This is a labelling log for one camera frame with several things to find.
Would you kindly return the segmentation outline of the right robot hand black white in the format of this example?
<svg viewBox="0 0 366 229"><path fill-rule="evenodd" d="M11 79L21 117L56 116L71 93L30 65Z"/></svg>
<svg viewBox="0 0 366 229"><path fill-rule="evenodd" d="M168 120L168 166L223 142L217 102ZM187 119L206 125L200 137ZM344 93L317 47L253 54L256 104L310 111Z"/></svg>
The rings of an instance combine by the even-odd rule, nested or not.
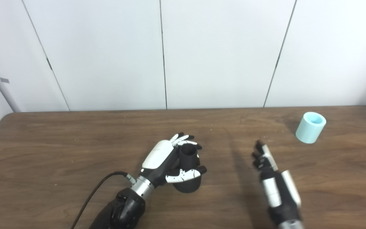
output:
<svg viewBox="0 0 366 229"><path fill-rule="evenodd" d="M253 165L268 203L268 215L277 229L303 229L301 198L288 170L280 171L268 146L257 140Z"/></svg>

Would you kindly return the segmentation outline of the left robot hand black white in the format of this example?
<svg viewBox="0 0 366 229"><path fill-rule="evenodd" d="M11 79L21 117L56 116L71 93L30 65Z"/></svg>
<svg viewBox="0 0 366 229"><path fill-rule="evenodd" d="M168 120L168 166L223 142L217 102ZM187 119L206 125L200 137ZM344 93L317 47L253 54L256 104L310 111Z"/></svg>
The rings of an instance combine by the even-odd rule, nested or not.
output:
<svg viewBox="0 0 366 229"><path fill-rule="evenodd" d="M171 139L159 141L149 152L141 166L140 178L146 179L154 188L173 184L180 192L191 193L201 185L207 168L201 164L194 136L183 132Z"/></svg>

